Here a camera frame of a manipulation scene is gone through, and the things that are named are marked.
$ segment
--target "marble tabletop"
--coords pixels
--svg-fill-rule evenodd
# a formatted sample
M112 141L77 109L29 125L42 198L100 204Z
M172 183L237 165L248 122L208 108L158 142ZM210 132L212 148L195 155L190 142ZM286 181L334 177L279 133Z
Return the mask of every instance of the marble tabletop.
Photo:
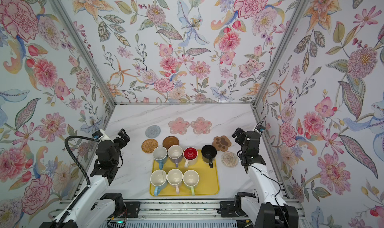
M189 127L184 135L170 133L169 121L182 117L185 121L195 121L198 117L212 122L210 133L196 135L193 128ZM158 125L161 133L155 139L159 145L167 136L176 136L180 146L185 149L193 146L201 149L206 144L212 144L215 136L227 136L232 146L228 151L236 153L240 146L231 137L237 127L245 131L253 130L256 121L249 104L207 104L207 105L117 105L106 133L112 139L117 136L120 129L125 129L131 141L122 149L124 163L122 168L108 187L106 192L122 193L124 199L164 199L164 198L192 198L191 196L177 197L153 197L149 194L149 178L152 173L153 157L141 150L141 144L148 139L145 130L151 125ZM265 145L261 142L260 154L266 162L268 173L276 179L271 161L268 157ZM239 164L234 168L228 168L221 162L221 154L216 156L217 174L220 191L216 195L195 196L194 198L233 198L237 192L253 192L252 181L245 173L243 166Z

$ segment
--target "mug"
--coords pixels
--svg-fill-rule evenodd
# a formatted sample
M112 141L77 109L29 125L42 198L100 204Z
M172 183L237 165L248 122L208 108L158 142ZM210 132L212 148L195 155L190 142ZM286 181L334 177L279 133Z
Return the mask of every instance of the mug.
M213 160L217 155L217 150L212 145L205 145L201 149L201 155L203 156L203 161L209 164L210 168L213 168Z
M184 150L185 164L184 167L192 166L197 163L197 150L193 147L188 147Z
M151 184L155 187L155 195L167 186L167 173L163 170L156 170L151 175Z
M188 170L184 173L183 182L186 187L191 189L192 195L195 195L195 187L199 183L199 174L194 170Z
M176 194L179 194L179 187L183 181L183 173L179 169L172 169L167 175L168 183L176 188Z
M176 168L179 167L179 163L183 159L183 149L179 145L173 145L168 149L169 159L175 163Z
M167 162L167 149L159 146L153 150L153 159L159 164L159 169L163 169L164 164Z

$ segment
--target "rattan coaster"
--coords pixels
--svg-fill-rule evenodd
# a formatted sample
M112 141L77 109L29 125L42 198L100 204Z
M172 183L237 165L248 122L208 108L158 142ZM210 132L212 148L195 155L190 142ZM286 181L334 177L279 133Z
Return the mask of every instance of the rattan coaster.
M157 137L158 135L160 135L160 127L157 126L157 125L153 125L153 126L150 126L146 129L145 131L145 135L148 137L148 138L155 138Z
M143 144L141 144L141 149L145 152L145 153L152 153L153 150L158 147L159 144L157 142L157 140L155 139L147 139L143 142Z
M228 168L234 168L239 163L237 155L230 151L221 154L221 162Z

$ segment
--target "gray round coaster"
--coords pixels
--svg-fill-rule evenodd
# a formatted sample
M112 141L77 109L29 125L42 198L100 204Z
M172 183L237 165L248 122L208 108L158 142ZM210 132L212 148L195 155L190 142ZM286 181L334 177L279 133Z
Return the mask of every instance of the gray round coaster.
M148 137L148 138L155 138L157 137L158 135L160 135L160 127L157 126L157 125L153 125L153 126L150 126L146 129L145 131L145 135Z

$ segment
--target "floral wallpaper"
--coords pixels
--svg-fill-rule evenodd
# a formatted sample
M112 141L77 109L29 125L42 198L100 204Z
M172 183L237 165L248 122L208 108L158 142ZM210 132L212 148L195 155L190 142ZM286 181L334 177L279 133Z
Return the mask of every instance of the floral wallpaper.
M382 0L311 0L259 104L313 228L384 227Z
M251 102L298 2L61 1L120 104Z
M0 227L38 227L81 174L64 148L111 114L47 0L0 0ZM94 144L70 141L86 165Z

